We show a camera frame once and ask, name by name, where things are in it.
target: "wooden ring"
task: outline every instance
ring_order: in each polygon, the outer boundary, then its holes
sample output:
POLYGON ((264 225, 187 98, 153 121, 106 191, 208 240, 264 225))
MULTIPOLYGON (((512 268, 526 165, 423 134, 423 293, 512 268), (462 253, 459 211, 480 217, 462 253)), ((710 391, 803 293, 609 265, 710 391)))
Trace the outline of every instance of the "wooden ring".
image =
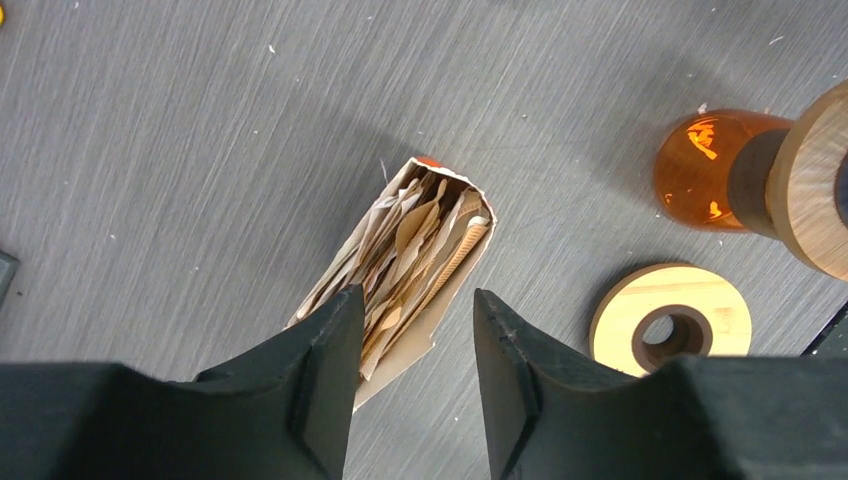
POLYGON ((799 259, 848 280, 848 228, 836 179, 848 154, 848 81, 825 93, 789 130, 768 181, 780 240, 799 259))
POLYGON ((654 265, 628 275, 607 293, 592 320, 592 358, 640 377, 679 353, 747 355, 751 315, 727 280, 682 263, 654 265), (643 335, 670 316, 669 338, 651 345, 643 335))

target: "gray wooden surface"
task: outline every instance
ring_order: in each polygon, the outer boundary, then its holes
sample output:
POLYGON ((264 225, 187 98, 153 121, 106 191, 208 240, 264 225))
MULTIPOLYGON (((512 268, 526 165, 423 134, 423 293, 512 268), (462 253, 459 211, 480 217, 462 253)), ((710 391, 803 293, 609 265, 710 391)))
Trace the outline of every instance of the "gray wooden surface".
POLYGON ((363 407, 349 478, 488 475, 471 336, 485 287, 586 351, 639 265, 749 302, 797 354, 848 299, 773 241, 689 231, 650 190, 706 102, 796 116, 848 76, 840 0, 5 0, 0 249, 23 262, 0 360, 171 379, 279 331, 391 175, 426 152, 500 227, 436 349, 363 407))

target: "amber glass jar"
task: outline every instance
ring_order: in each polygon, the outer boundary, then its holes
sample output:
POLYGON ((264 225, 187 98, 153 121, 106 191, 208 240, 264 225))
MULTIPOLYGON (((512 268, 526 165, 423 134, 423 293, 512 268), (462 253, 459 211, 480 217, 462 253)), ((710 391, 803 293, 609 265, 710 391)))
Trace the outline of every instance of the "amber glass jar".
MULTIPOLYGON (((765 189, 777 149, 791 126, 790 120, 745 110, 715 110, 686 120, 657 155, 654 186, 660 202, 672 218, 694 228, 757 231, 734 212, 728 192, 731 170, 741 157, 746 164, 760 157, 764 170, 753 183, 755 190, 765 189), (771 158, 763 161, 763 152, 771 158)), ((737 197, 753 193, 748 187, 737 185, 737 190, 746 190, 735 192, 737 197)))

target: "tabletop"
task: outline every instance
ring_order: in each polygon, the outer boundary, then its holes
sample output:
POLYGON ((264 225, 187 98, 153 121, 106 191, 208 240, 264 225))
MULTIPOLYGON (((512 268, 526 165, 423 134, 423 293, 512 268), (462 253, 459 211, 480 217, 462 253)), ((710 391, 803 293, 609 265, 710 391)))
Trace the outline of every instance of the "tabletop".
POLYGON ((474 288, 588 351, 625 274, 685 261, 796 355, 848 299, 782 244, 651 190, 670 126, 796 117, 848 77, 840 0, 5 0, 0 360, 187 380, 279 332, 411 155, 499 217, 436 348, 353 418, 348 478, 488 478, 474 288))

